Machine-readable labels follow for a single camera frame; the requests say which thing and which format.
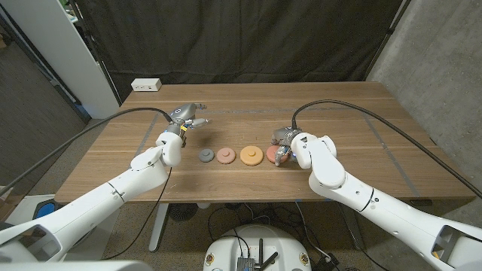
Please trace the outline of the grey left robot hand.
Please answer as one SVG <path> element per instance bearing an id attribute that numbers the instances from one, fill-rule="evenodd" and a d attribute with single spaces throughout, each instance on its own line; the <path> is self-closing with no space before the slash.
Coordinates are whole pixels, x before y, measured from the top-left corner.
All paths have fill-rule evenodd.
<path id="1" fill-rule="evenodd" d="M 205 126 L 210 120 L 196 117 L 196 111 L 205 108 L 206 106 L 201 103 L 189 103 L 177 107 L 170 114 L 172 121 L 169 123 L 166 131 L 183 136 L 187 128 L 195 129 Z"/>

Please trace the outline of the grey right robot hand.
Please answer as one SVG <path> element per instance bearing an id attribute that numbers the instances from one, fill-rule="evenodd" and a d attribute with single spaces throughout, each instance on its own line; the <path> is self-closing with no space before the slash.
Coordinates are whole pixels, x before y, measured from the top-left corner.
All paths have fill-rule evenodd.
<path id="1" fill-rule="evenodd" d="M 271 144 L 277 146 L 275 151 L 274 164 L 279 166 L 283 157 L 290 157 L 292 153 L 291 143 L 295 136 L 302 133 L 301 129 L 294 129 L 291 126 L 277 129 L 271 137 Z"/>

